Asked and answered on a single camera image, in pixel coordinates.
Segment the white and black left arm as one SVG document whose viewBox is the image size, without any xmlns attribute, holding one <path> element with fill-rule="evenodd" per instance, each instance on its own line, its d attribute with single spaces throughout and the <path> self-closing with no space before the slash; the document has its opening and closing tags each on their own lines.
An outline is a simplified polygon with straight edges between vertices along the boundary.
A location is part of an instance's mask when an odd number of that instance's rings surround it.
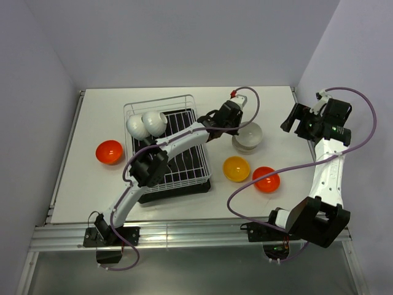
<svg viewBox="0 0 393 295">
<path fill-rule="evenodd" d="M 241 128 L 245 105 L 245 99 L 236 96 L 220 109 L 201 116 L 173 135 L 159 140 L 144 139 L 142 148 L 132 156 L 123 171 L 123 180 L 128 186 L 108 210 L 98 214 L 94 227 L 88 229 L 90 238 L 104 245 L 117 243 L 119 228 L 124 225 L 129 212 L 148 188 L 164 178 L 169 161 L 192 147 L 221 137 L 223 133 L 236 135 Z"/>
</svg>

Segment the white ribbed ceramic bowl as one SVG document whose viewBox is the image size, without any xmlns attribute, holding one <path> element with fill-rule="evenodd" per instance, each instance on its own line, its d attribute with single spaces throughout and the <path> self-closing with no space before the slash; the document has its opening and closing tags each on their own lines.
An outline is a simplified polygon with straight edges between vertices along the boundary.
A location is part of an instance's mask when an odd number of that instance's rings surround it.
<svg viewBox="0 0 393 295">
<path fill-rule="evenodd" d="M 168 120 L 162 112 L 148 111 L 142 115 L 142 121 L 147 131 L 154 137 L 164 134 Z"/>
</svg>

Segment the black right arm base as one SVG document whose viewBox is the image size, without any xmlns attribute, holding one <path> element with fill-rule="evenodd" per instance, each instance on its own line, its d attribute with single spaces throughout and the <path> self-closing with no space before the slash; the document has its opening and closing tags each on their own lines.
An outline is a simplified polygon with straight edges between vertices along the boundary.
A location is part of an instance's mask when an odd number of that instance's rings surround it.
<svg viewBox="0 0 393 295">
<path fill-rule="evenodd" d="M 280 263 L 287 259 L 290 253 L 289 242 L 300 240 L 295 235 L 288 235 L 256 222 L 244 223 L 240 225 L 240 229 L 247 232 L 248 242 L 262 242 L 263 251 L 270 262 Z"/>
</svg>

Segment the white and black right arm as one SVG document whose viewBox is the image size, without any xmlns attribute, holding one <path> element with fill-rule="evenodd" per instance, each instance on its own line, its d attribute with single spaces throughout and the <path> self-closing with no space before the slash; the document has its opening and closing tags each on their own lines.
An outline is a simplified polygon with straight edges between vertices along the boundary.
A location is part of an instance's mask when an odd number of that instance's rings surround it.
<svg viewBox="0 0 393 295">
<path fill-rule="evenodd" d="M 288 233 L 327 248 L 348 225 L 351 214 L 343 208 L 341 182 L 343 153 L 351 142 L 351 131 L 344 124 L 351 111 L 349 103 L 326 97 L 312 108 L 295 104 L 281 124 L 289 132 L 299 121 L 295 134 L 314 143 L 318 165 L 308 196 L 290 211 L 277 208 L 270 213 L 265 226 L 270 238 Z"/>
</svg>

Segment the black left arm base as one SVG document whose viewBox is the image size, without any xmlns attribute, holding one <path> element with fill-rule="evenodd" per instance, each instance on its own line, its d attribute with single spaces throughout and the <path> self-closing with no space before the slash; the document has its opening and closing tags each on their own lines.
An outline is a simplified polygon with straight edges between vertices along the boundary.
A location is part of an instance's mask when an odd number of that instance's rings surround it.
<svg viewBox="0 0 393 295">
<path fill-rule="evenodd" d="M 118 233 L 128 240 L 133 246 L 138 245 L 139 227 L 120 227 Z M 109 234 L 107 239 L 102 238 L 95 227 L 90 227 L 85 231 L 83 241 L 84 248 L 105 248 L 112 246 L 120 246 L 121 250 L 104 251 L 96 250 L 96 261 L 100 264 L 117 264 L 123 256 L 123 247 L 125 243 L 114 233 Z"/>
</svg>

